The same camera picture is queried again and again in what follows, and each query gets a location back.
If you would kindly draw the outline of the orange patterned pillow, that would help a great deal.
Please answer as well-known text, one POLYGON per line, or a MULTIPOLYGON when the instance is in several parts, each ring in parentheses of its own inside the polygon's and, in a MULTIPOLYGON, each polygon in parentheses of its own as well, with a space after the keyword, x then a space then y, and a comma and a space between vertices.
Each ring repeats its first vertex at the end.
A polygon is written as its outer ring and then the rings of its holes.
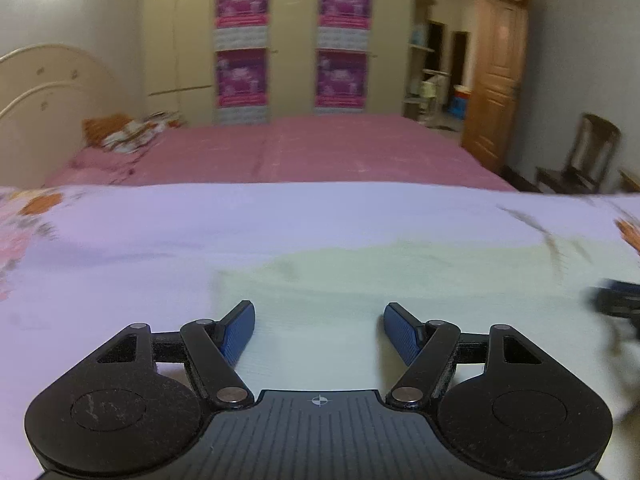
POLYGON ((131 154, 152 143, 168 129, 183 125, 175 113, 157 113, 137 120, 126 114, 89 118, 81 123, 88 148, 131 154))

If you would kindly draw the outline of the cream arched headboard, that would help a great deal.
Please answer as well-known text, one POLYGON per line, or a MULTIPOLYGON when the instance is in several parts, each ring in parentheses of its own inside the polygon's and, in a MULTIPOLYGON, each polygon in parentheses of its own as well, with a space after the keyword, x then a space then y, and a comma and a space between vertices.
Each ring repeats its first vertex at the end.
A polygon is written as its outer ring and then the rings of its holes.
POLYGON ((2 56, 1 185, 39 188, 85 145, 85 119, 135 112, 126 88, 84 50, 36 44, 2 56))

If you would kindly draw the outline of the brown wooden door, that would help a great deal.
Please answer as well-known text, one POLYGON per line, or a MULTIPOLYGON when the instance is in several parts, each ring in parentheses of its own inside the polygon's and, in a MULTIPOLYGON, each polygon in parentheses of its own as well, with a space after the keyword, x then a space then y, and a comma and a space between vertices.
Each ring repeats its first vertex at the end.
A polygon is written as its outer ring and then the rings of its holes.
POLYGON ((480 0, 473 88, 461 146, 498 174, 506 161, 523 80, 529 0, 480 0))

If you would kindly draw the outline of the pink checked bed cover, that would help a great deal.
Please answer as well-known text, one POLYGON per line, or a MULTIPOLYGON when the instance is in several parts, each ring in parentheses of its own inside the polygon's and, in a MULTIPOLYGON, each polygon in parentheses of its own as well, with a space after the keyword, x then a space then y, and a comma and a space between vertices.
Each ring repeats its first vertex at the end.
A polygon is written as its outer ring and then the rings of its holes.
POLYGON ((404 182, 506 191, 454 141, 394 115, 169 129, 132 154, 83 148, 44 181, 60 185, 404 182))

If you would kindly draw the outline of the upper right magenta poster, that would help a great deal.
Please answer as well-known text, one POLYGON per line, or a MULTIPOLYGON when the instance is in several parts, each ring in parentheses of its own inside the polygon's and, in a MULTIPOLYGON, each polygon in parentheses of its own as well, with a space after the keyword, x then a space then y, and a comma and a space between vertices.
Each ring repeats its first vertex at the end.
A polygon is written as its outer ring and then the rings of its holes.
POLYGON ((369 30, 372 0, 319 0, 321 27, 369 30))

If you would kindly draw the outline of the cream wardrobe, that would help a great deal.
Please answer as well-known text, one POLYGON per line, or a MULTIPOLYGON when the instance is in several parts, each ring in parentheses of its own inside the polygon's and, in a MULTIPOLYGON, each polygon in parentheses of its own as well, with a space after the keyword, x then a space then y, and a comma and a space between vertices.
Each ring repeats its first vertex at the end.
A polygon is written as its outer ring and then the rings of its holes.
POLYGON ((150 112, 174 110, 193 125, 248 125, 314 111, 317 52, 364 52, 367 99, 362 112, 399 115, 420 41, 412 36, 416 0, 372 0, 369 30, 321 27, 319 0, 269 0, 264 26, 218 28, 215 0, 142 0, 143 71, 150 112), (265 49, 264 106, 220 108, 218 51, 265 49))

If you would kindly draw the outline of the upper left magenta poster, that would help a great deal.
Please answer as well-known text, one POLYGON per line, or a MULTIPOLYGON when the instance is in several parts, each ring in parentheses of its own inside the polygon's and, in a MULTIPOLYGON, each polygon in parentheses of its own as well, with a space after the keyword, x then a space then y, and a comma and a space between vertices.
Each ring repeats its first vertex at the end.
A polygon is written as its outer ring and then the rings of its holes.
POLYGON ((264 26, 269 20, 269 0, 215 0, 216 26, 264 26))

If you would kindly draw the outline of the lower right magenta poster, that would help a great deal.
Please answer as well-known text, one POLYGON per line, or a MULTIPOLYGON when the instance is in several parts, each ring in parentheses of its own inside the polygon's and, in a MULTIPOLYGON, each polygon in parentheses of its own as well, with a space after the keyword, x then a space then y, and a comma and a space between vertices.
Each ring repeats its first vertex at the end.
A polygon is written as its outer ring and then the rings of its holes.
POLYGON ((317 52, 317 114, 359 113, 366 107, 368 57, 364 52, 319 50, 317 52))

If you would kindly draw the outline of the magenta poster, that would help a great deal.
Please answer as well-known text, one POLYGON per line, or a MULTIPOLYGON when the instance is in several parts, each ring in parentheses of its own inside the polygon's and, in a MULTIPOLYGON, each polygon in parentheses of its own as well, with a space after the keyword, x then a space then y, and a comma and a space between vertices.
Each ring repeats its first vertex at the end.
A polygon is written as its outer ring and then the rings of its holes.
POLYGON ((267 51, 238 49, 216 54, 217 100, 220 108, 264 106, 268 102, 267 51))
POLYGON ((269 20, 269 0, 215 0, 216 26, 264 26, 269 20))
POLYGON ((317 114, 359 113, 366 107, 368 57, 364 52, 319 50, 317 52, 317 114))
POLYGON ((319 0, 321 27, 369 30, 372 0, 319 0))

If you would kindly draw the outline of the dark wooden chair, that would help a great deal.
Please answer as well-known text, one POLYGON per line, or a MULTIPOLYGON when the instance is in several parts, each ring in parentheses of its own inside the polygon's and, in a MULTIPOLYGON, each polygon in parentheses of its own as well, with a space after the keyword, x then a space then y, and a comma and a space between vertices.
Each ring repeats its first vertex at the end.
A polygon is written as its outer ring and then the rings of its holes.
POLYGON ((598 115, 580 116, 561 170, 536 168, 535 184, 556 194, 598 194, 620 144, 620 128, 598 115))

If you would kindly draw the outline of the lower left magenta poster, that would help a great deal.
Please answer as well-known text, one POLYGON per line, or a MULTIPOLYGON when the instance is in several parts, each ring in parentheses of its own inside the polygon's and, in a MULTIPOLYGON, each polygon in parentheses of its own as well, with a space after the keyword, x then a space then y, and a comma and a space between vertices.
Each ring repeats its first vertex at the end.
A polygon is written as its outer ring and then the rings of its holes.
POLYGON ((220 108, 264 106, 268 102, 267 51, 238 49, 216 54, 217 100, 220 108))

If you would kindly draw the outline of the white knitted sweater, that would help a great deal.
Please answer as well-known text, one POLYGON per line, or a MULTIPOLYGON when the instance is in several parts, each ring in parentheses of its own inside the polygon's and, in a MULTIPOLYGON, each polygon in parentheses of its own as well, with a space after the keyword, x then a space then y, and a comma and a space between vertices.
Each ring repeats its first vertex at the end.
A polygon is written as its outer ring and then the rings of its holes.
POLYGON ((638 258, 621 242, 396 242, 221 270, 213 291, 217 313, 242 300, 255 306, 254 335, 238 365, 254 390, 387 391, 404 369, 381 325, 386 304, 397 302, 420 320, 467 333, 513 326, 622 418, 639 401, 639 349, 589 297, 606 280, 638 277, 638 258))

